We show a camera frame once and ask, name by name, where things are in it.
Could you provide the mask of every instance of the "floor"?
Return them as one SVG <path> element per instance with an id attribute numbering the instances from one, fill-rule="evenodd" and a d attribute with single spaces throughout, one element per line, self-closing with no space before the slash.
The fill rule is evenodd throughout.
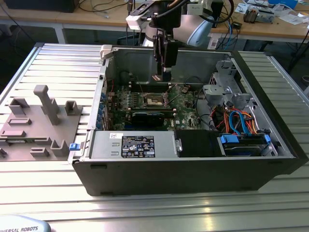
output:
<path id="1" fill-rule="evenodd" d="M 23 29 L 36 41 L 44 43 L 57 43 L 56 34 L 50 28 L 23 27 Z M 10 81 L 16 70 L 22 64 L 27 54 L 31 51 L 34 43 L 16 26 L 11 27 L 11 37 L 0 37 L 0 91 Z M 92 31 L 92 30 L 76 30 L 67 29 L 66 35 L 70 44 L 116 44 L 117 38 L 124 37 L 125 32 L 118 31 Z M 235 49 L 243 48 L 247 51 L 257 51 L 261 45 L 261 41 L 245 41 L 239 40 Z M 295 44 L 274 42 L 268 45 L 266 52 L 273 55 L 282 67 L 287 68 L 290 57 L 295 52 Z M 301 79 L 304 75 L 309 75 L 309 52 L 295 66 L 291 73 L 291 77 L 296 83 L 305 89 L 306 86 Z"/>

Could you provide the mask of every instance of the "motherboard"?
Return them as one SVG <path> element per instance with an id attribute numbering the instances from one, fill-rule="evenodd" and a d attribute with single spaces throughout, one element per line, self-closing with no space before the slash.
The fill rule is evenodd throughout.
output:
<path id="1" fill-rule="evenodd" d="M 158 87 L 130 83 L 108 93 L 109 125 L 115 131 L 200 129 L 196 91 L 184 84 Z"/>

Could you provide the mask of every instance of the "sticker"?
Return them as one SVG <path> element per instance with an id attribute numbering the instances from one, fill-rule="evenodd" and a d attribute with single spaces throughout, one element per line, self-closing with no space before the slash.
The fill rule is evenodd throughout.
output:
<path id="1" fill-rule="evenodd" d="M 110 133 L 110 139 L 121 139 L 124 136 L 123 133 Z"/>
<path id="2" fill-rule="evenodd" d="M 154 158 L 155 140 L 153 136 L 122 136 L 123 158 Z"/>

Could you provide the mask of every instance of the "blue cable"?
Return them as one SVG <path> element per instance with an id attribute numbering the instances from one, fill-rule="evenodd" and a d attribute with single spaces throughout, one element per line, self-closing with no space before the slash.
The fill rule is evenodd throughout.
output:
<path id="1" fill-rule="evenodd" d="M 230 24 L 230 22 L 229 22 L 229 21 L 228 21 L 228 27 L 229 27 L 229 29 L 230 29 L 230 37 L 228 38 L 228 41 L 227 41 L 227 44 L 226 44 L 226 47 L 224 48 L 224 50 L 226 50 L 226 49 L 227 49 L 227 47 L 229 46 L 230 41 L 231 41 L 231 38 L 232 38 L 232 33 L 233 33 L 233 31 L 232 31 L 232 27 L 231 27 L 231 24 Z"/>
<path id="2" fill-rule="evenodd" d="M 235 131 L 237 133 L 237 135 L 241 135 L 240 132 L 238 130 L 236 130 L 233 126 L 233 123 L 232 123 L 232 119 L 233 119 L 233 115 L 234 114 L 239 114 L 239 117 L 240 117 L 240 120 L 241 120 L 241 126 L 242 126 L 242 129 L 243 129 L 243 132 L 245 134 L 250 134 L 250 132 L 248 131 L 247 127 L 246 127 L 246 124 L 245 124 L 245 119 L 243 118 L 243 115 L 238 112 L 238 111 L 232 111 L 229 118 L 228 118 L 228 123 L 230 124 L 230 128 Z"/>

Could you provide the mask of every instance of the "black box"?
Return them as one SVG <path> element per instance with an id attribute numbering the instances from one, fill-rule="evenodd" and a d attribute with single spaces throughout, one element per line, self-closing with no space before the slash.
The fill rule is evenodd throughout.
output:
<path id="1" fill-rule="evenodd" d="M 9 9 L 47 10 L 72 13 L 79 0 L 4 0 Z"/>
<path id="2" fill-rule="evenodd" d="M 214 20 L 219 20 L 222 8 L 223 8 L 223 1 L 222 0 L 213 0 L 212 1 L 211 9 L 212 9 L 212 17 L 214 18 Z M 217 27 L 217 23 L 214 23 L 212 25 L 212 28 L 216 28 L 216 27 Z"/>

